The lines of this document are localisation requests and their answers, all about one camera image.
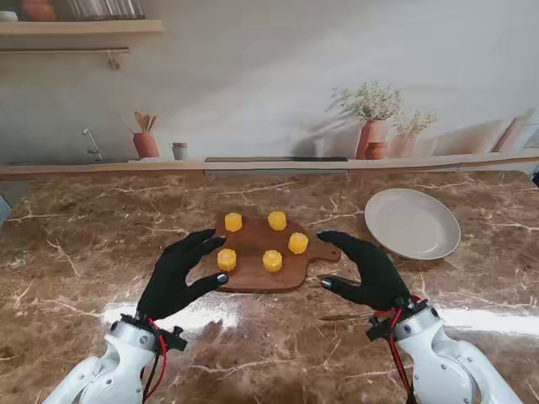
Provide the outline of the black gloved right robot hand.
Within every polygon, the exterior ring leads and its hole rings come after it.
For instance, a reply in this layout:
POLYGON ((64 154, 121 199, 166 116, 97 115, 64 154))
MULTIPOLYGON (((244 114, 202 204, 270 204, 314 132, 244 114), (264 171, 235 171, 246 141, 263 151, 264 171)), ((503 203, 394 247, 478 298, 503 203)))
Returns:
POLYGON ((338 276, 324 277, 321 279, 324 289, 375 311, 389 311, 411 303, 408 287, 379 247, 342 231, 321 231, 318 238, 340 249, 356 264, 360 276, 358 284, 338 276))

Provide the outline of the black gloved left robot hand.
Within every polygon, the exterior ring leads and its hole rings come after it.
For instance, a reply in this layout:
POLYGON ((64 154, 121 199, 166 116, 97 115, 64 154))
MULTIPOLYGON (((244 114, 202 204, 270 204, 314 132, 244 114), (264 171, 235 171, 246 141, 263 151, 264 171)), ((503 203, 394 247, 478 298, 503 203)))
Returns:
POLYGON ((163 250, 137 303, 140 320, 149 322, 172 316, 228 282, 229 276, 223 272, 197 279, 193 284, 186 282, 190 270, 204 256, 224 245, 226 238, 217 237, 215 232, 192 232, 163 250))

